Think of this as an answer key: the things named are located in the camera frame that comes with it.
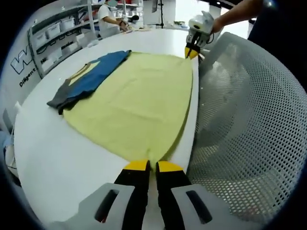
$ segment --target perforated mesh panel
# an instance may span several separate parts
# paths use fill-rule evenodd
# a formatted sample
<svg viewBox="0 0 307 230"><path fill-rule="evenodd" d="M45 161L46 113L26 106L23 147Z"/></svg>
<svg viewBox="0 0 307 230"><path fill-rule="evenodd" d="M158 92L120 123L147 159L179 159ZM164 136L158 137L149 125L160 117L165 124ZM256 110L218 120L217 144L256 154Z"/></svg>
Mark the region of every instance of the perforated mesh panel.
<svg viewBox="0 0 307 230"><path fill-rule="evenodd" d="M188 177L244 220L266 223L285 203L307 153L307 96L275 57L225 33L200 66Z"/></svg>

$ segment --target white table surface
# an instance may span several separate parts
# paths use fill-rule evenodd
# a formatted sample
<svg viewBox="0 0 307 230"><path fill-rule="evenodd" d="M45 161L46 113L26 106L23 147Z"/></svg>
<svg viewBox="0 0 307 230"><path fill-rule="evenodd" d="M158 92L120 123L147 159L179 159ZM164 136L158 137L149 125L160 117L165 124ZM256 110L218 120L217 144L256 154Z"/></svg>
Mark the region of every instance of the white table surface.
<svg viewBox="0 0 307 230"><path fill-rule="evenodd" d="M43 224L64 221L76 214L79 203L104 183L115 181L128 162L72 129L46 103L66 78L85 63L109 52L128 50L184 57L187 32L156 29L119 34L85 48L61 62L34 88L17 114L14 147L25 195ZM193 60L193 89L187 123L170 159L188 167L198 105L198 62ZM143 229L162 230L154 178Z"/></svg>

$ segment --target person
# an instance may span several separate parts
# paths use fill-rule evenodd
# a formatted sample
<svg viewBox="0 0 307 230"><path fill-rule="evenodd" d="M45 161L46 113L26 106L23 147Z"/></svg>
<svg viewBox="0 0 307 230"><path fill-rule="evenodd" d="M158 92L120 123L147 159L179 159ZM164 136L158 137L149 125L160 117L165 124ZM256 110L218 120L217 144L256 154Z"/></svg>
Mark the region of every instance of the person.
<svg viewBox="0 0 307 230"><path fill-rule="evenodd" d="M104 3L98 11L99 34L102 38L119 34L120 30L127 31L127 24L121 19L115 19L112 11L106 4L108 1L100 1L100 3Z"/></svg>
<svg viewBox="0 0 307 230"><path fill-rule="evenodd" d="M307 89L307 45L304 0L243 0L216 18L213 33L224 26L257 17L248 40L280 60Z"/></svg>

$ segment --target yellow cloth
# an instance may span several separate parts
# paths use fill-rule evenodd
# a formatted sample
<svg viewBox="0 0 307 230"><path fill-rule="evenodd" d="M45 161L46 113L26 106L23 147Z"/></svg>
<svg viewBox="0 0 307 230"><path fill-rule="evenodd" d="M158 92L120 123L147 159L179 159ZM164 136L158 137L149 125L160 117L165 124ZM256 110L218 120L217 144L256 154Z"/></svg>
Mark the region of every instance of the yellow cloth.
<svg viewBox="0 0 307 230"><path fill-rule="evenodd" d="M90 98L64 110L64 117L110 152L155 166L185 122L192 79L190 59L132 52Z"/></svg>

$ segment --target human arm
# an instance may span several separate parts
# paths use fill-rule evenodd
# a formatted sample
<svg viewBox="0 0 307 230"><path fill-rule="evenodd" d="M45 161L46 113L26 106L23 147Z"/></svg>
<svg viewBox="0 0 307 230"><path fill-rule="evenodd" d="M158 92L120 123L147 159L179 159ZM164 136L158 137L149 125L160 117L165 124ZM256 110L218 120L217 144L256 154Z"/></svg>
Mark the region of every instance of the human arm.
<svg viewBox="0 0 307 230"><path fill-rule="evenodd" d="M243 0L227 13L214 20L212 33L219 32L224 26L256 17L263 6L263 0Z"/></svg>
<svg viewBox="0 0 307 230"><path fill-rule="evenodd" d="M98 12L98 19L106 23L118 25L122 30L126 31L126 23L121 19L114 19L109 17L109 9L107 6L101 6Z"/></svg>

